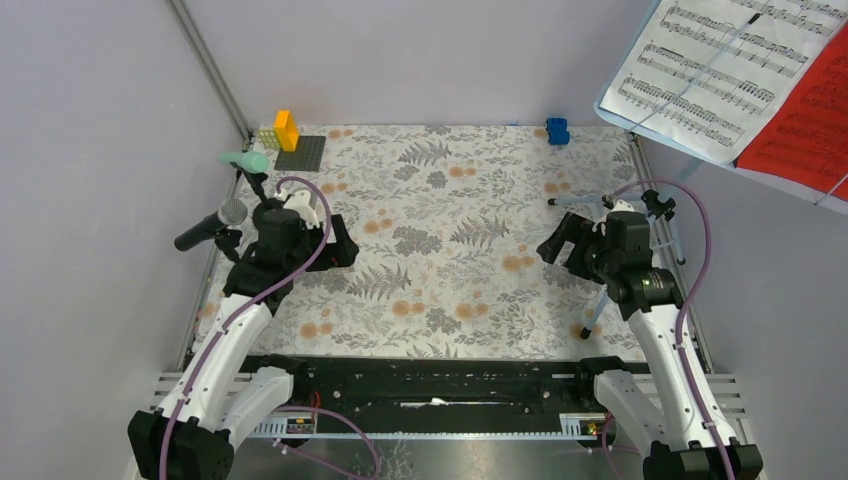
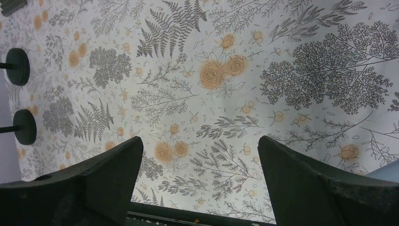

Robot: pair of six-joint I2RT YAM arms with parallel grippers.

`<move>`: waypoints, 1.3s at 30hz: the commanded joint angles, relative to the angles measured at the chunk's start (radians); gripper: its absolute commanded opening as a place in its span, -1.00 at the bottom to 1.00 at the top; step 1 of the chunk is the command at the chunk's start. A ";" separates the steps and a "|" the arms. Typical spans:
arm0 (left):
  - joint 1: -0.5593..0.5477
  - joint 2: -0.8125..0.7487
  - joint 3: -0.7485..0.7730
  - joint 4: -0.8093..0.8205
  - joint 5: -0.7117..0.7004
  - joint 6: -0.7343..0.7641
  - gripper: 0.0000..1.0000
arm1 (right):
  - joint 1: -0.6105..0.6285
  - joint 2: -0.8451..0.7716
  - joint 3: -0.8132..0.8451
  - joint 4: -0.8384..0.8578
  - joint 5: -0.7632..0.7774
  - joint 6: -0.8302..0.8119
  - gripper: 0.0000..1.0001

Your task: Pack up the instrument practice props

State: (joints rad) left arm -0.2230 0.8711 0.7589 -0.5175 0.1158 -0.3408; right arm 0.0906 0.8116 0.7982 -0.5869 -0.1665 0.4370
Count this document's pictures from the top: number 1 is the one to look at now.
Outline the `red sheet music page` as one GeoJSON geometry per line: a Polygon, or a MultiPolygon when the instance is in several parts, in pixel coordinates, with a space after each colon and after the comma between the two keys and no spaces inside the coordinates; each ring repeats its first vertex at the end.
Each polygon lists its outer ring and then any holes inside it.
{"type": "Polygon", "coordinates": [[[846,28],[815,59],[736,166],[847,198],[846,28]]]}

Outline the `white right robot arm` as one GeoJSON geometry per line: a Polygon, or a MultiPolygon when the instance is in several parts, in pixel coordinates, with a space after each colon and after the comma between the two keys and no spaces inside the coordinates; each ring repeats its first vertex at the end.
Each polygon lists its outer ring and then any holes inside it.
{"type": "Polygon", "coordinates": [[[537,249],[552,264],[563,246],[572,275],[605,287],[643,351],[659,401],[653,403],[616,357],[585,359],[573,386],[583,410],[603,407],[634,442],[646,479],[756,479],[757,446],[742,443],[701,368],[675,277],[653,263],[651,230],[636,211],[593,221],[566,214],[537,249]]]}

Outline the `white sheet music page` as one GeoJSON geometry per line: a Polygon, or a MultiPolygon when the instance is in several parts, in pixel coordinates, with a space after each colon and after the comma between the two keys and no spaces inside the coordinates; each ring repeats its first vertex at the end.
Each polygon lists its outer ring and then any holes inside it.
{"type": "Polygon", "coordinates": [[[637,135],[729,164],[846,22],[844,1],[656,1],[596,111],[637,135]]]}

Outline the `light blue music stand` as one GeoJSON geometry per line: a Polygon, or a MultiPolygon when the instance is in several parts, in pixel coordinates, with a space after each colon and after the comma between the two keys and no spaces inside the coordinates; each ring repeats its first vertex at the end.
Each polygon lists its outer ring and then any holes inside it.
{"type": "MultiPolygon", "coordinates": [[[[632,43],[631,46],[630,46],[631,49],[632,49],[632,47],[634,47],[636,45],[637,40],[640,37],[640,35],[647,29],[647,25],[648,25],[650,19],[652,18],[654,13],[659,9],[659,6],[660,6],[661,3],[662,3],[662,1],[659,1],[659,0],[651,2],[650,7],[648,9],[648,12],[646,13],[645,18],[642,20],[641,25],[639,27],[640,31],[639,31],[639,33],[637,33],[635,35],[634,40],[631,42],[632,43]]],[[[675,142],[675,141],[673,141],[673,140],[671,140],[671,139],[669,139],[669,138],[667,138],[667,137],[665,137],[665,136],[663,136],[659,133],[656,133],[653,130],[648,129],[647,127],[637,126],[636,123],[634,123],[630,120],[627,120],[625,117],[623,117],[621,115],[618,115],[616,113],[613,113],[613,112],[610,112],[608,110],[603,109],[601,107],[601,102],[602,102],[602,99],[605,95],[605,92],[607,91],[607,89],[611,85],[612,85],[611,81],[604,85],[601,93],[599,94],[599,96],[597,97],[597,99],[595,100],[595,102],[593,104],[593,108],[595,110],[595,113],[602,120],[604,120],[605,122],[610,123],[612,125],[615,125],[617,127],[621,127],[628,132],[627,133],[628,141],[629,141],[630,147],[633,147],[633,148],[631,148],[631,150],[632,150],[631,153],[633,153],[633,151],[635,151],[635,154],[634,154],[635,157],[634,158],[641,162],[641,163],[637,162],[637,164],[638,164],[637,166],[641,165],[641,166],[645,167],[646,169],[649,166],[648,162],[647,162],[647,157],[644,155],[644,152],[642,151],[640,139],[653,140],[653,141],[655,141],[655,142],[657,142],[661,145],[664,145],[664,146],[669,147],[669,148],[674,149],[674,150],[678,150],[682,154],[688,155],[688,160],[684,163],[683,167],[681,167],[678,170],[676,176],[673,177],[673,180],[675,180],[678,183],[681,183],[681,184],[685,183],[698,170],[699,167],[709,163],[709,162],[707,162],[707,160],[704,160],[701,155],[694,153],[691,149],[685,148],[684,146],[681,146],[679,143],[677,143],[677,142],[675,142]]],[[[847,218],[847,200],[837,198],[836,196],[833,195],[834,192],[836,191],[836,189],[838,187],[840,187],[845,180],[847,180],[847,173],[843,176],[843,178],[839,182],[837,182],[836,186],[834,186],[832,188],[832,191],[829,190],[828,192],[823,193],[821,191],[817,191],[817,190],[811,189],[809,187],[802,186],[801,184],[792,182],[790,180],[786,180],[786,179],[781,178],[781,177],[774,177],[773,179],[769,180],[769,178],[771,178],[771,177],[766,178],[765,174],[762,174],[762,173],[757,173],[757,172],[746,173],[745,171],[738,169],[735,166],[735,164],[733,164],[733,163],[713,164],[713,165],[716,165],[716,166],[721,167],[721,168],[728,170],[728,171],[735,172],[737,174],[740,174],[740,175],[742,175],[746,178],[749,178],[749,179],[754,180],[756,182],[759,182],[761,184],[771,186],[772,188],[778,189],[778,190],[783,191],[787,194],[790,194],[794,197],[800,198],[801,200],[808,202],[808,203],[811,203],[812,205],[815,205],[817,207],[826,208],[830,211],[837,212],[841,215],[845,215],[846,218],[847,218]]],[[[663,187],[663,189],[661,189],[658,193],[658,198],[659,198],[658,201],[668,202],[669,199],[673,195],[678,194],[678,193],[681,193],[681,191],[679,190],[679,188],[675,187],[674,185],[663,187]]],[[[584,197],[559,196],[559,197],[553,197],[553,198],[548,199],[548,205],[551,205],[551,206],[553,206],[553,205],[567,206],[567,205],[592,204],[592,203],[594,203],[595,207],[597,207],[596,210],[598,210],[600,213],[605,213],[607,210],[604,210],[604,208],[607,204],[604,203],[604,198],[606,198],[606,197],[602,197],[602,196],[599,196],[599,195],[589,195],[589,196],[584,196],[584,197]]],[[[635,202],[636,206],[644,207],[644,204],[640,203],[641,202],[641,193],[637,194],[637,193],[631,192],[631,193],[627,193],[627,194],[622,194],[622,199],[623,199],[623,201],[627,201],[627,202],[630,202],[630,203],[635,202]]],[[[686,261],[685,261],[685,257],[684,257],[684,253],[683,253],[683,247],[682,247],[682,244],[681,244],[681,240],[679,238],[679,230],[677,228],[676,223],[674,223],[674,222],[669,223],[667,219],[657,220],[657,218],[655,216],[650,216],[650,215],[648,217],[648,220],[649,220],[650,225],[657,227],[657,232],[658,232],[657,238],[660,241],[660,243],[652,245],[652,250],[655,253],[656,252],[660,252],[660,253],[663,253],[663,254],[667,253],[674,261],[673,266],[675,268],[677,268],[677,267],[682,268],[682,266],[685,265],[686,261]]],[[[579,331],[579,335],[578,335],[578,337],[580,339],[587,340],[591,337],[592,331],[595,328],[596,324],[598,323],[603,309],[607,306],[607,304],[609,302],[610,302],[609,296],[604,291],[602,293],[601,297],[600,297],[599,303],[597,304],[597,306],[594,310],[594,313],[592,314],[590,319],[587,320],[585,325],[583,327],[581,327],[582,329],[579,331]]]]}

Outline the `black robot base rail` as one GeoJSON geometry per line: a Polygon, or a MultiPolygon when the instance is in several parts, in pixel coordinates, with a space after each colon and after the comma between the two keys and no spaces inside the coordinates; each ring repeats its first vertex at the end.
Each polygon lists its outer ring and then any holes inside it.
{"type": "Polygon", "coordinates": [[[250,356],[292,368],[292,404],[320,408],[320,434],[548,434],[565,414],[604,417],[582,361],[250,356]]]}

